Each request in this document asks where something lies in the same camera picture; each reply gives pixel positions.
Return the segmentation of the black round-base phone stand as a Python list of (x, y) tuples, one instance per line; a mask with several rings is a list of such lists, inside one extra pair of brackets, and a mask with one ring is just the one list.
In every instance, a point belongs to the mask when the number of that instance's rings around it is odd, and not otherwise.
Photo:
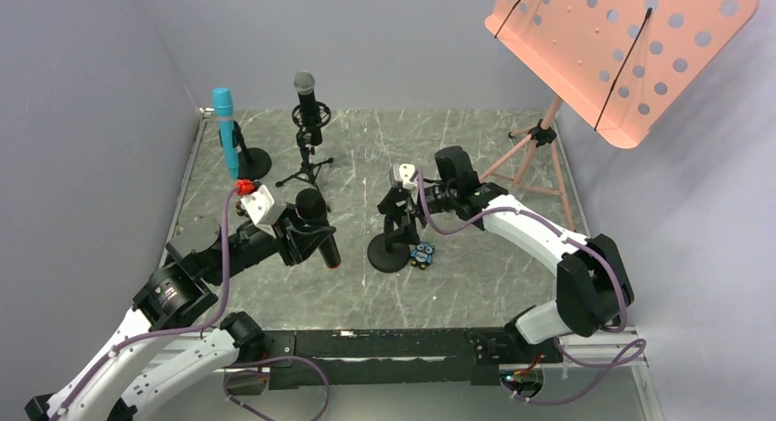
[(391, 245), (391, 231), (394, 224), (390, 217), (383, 221), (383, 231), (375, 235), (367, 247), (367, 259), (375, 270), (382, 273), (396, 273), (410, 260), (410, 245)]

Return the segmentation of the black microphone orange end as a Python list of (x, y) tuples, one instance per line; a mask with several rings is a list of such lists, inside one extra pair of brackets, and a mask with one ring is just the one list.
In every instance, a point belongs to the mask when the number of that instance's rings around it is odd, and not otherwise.
[[(299, 191), (296, 195), (295, 206), (296, 214), (301, 221), (312, 225), (332, 226), (328, 219), (328, 204), (318, 190), (306, 188)], [(329, 269), (336, 269), (340, 265), (341, 256), (337, 246), (337, 263), (325, 264), (325, 266)]]

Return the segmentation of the black round-base mic stand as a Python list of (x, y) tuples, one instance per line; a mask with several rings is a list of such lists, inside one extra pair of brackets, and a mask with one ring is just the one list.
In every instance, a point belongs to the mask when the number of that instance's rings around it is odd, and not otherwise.
[(235, 148), (238, 157), (238, 179), (261, 180), (272, 168), (272, 158), (260, 147), (249, 147), (244, 139), (242, 128), (233, 122)]

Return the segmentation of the blue toy microphone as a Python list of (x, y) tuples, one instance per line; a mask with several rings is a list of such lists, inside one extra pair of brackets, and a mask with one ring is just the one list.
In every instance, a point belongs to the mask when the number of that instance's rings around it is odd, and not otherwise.
[(219, 136), (224, 155), (224, 163), (232, 179), (239, 177), (239, 156), (234, 135), (233, 100), (228, 88), (212, 90), (213, 109), (219, 124)]

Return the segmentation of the black microphone silver head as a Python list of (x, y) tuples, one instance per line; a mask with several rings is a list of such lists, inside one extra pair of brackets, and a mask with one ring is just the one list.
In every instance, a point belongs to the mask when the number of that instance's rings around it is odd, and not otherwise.
[(300, 70), (294, 76), (293, 85), (299, 100), (299, 126), (310, 134), (310, 144), (319, 146), (323, 141), (322, 116), (314, 93), (314, 76), (309, 71)]

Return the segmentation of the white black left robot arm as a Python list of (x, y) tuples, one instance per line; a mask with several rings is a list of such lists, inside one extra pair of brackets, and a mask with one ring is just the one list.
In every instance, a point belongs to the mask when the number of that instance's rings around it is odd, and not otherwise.
[(167, 243), (169, 261), (135, 294), (119, 327), (61, 390), (29, 400), (31, 420), (139, 420), (219, 369), (256, 373), (280, 355), (257, 322), (226, 309), (231, 279), (279, 255), (293, 266), (321, 252), (340, 264), (334, 228), (295, 212), (269, 231), (251, 221), (186, 226)]

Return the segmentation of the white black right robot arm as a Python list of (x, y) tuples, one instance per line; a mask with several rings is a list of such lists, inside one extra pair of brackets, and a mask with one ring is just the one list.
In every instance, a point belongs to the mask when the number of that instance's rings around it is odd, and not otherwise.
[(555, 277), (554, 299), (506, 325), (517, 342), (536, 346), (567, 334), (590, 337), (600, 330), (624, 330), (634, 293), (611, 238), (570, 231), (526, 207), (506, 188), (481, 181), (460, 146), (437, 151), (435, 162), (436, 179), (425, 178), (411, 164), (392, 167), (390, 188), (378, 205), (383, 232), (372, 238), (366, 253), (374, 269), (395, 273), (408, 264), (430, 265), (433, 250), (420, 239), (419, 227), (452, 235), (474, 226), (527, 252)]

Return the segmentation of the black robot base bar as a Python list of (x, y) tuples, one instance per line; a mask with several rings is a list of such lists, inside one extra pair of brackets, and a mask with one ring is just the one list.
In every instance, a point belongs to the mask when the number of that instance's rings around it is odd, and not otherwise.
[(453, 329), (267, 330), (239, 343), (238, 361), (264, 361), (272, 390), (332, 385), (456, 383), (497, 385), (500, 374), (558, 363), (551, 340), (536, 346), (503, 327)]

